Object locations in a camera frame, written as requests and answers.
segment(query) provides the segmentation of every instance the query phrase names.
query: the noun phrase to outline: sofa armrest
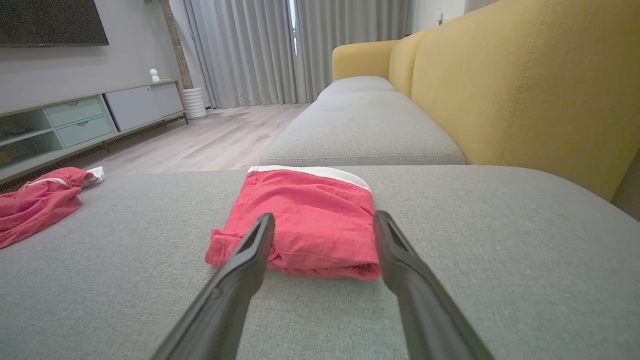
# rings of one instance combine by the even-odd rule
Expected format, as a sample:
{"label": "sofa armrest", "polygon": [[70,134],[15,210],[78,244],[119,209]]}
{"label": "sofa armrest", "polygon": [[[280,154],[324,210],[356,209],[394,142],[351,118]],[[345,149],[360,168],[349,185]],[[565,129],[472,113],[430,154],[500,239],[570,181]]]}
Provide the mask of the sofa armrest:
{"label": "sofa armrest", "polygon": [[400,40],[361,42],[341,45],[333,50],[333,80],[353,76],[389,77],[391,50]]}

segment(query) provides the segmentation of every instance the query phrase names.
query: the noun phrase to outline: sofa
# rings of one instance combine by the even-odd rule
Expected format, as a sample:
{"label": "sofa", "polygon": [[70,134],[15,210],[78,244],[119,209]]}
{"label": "sofa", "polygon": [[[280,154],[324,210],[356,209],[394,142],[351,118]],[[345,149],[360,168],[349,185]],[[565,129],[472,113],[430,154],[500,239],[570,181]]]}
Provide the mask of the sofa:
{"label": "sofa", "polygon": [[[607,197],[637,151],[627,121],[637,108],[621,91],[640,56],[615,63],[600,52],[620,52],[616,31],[637,42],[628,31],[640,12],[623,3],[501,0],[404,40],[340,47],[336,81],[261,161],[365,179],[496,359],[638,358],[640,222]],[[616,21],[602,26],[605,15]],[[486,37],[505,48],[480,51]],[[572,65],[580,71],[606,71],[581,88],[569,66],[556,71],[561,59],[540,63],[547,47],[589,55]],[[211,229],[223,227],[245,176],[108,177],[83,190],[75,213],[1,249],[1,357],[148,359],[214,274],[204,262]],[[407,357],[381,279],[276,270],[250,304],[237,356]]]}

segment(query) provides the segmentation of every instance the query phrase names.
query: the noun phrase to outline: red garment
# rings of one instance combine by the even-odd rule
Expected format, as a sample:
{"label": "red garment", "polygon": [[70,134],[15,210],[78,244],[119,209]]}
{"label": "red garment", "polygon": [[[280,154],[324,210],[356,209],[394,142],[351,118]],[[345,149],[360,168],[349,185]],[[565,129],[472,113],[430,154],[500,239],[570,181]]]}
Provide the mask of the red garment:
{"label": "red garment", "polygon": [[13,193],[0,195],[0,249],[42,231],[73,213],[77,195],[93,174],[60,168],[30,181]]}
{"label": "red garment", "polygon": [[380,266],[373,199],[359,177],[333,168],[253,167],[224,229],[214,229],[207,263],[220,266],[263,213],[276,228],[269,267],[291,275],[373,280]]}

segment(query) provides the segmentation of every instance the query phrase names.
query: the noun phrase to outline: green drawer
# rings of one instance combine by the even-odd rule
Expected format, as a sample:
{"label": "green drawer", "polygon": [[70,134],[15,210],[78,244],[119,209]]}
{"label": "green drawer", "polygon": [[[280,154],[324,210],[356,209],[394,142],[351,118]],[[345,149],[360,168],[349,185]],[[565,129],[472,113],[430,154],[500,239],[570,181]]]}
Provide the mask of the green drawer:
{"label": "green drawer", "polygon": [[45,111],[54,127],[103,115],[102,107],[96,97],[50,106],[45,108]]}
{"label": "green drawer", "polygon": [[112,128],[109,126],[109,120],[99,117],[57,129],[56,132],[60,136],[60,140],[62,140],[62,145],[71,147],[102,135],[110,134]]}

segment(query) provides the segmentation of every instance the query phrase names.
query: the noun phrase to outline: white figurine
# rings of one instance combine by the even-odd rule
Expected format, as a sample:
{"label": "white figurine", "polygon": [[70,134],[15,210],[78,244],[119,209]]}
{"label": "white figurine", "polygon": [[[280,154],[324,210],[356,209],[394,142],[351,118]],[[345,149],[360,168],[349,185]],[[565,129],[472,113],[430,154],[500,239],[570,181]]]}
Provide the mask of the white figurine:
{"label": "white figurine", "polygon": [[154,83],[157,83],[158,81],[160,81],[160,77],[158,76],[158,70],[156,69],[149,70],[149,75],[151,75],[151,81],[153,81]]}

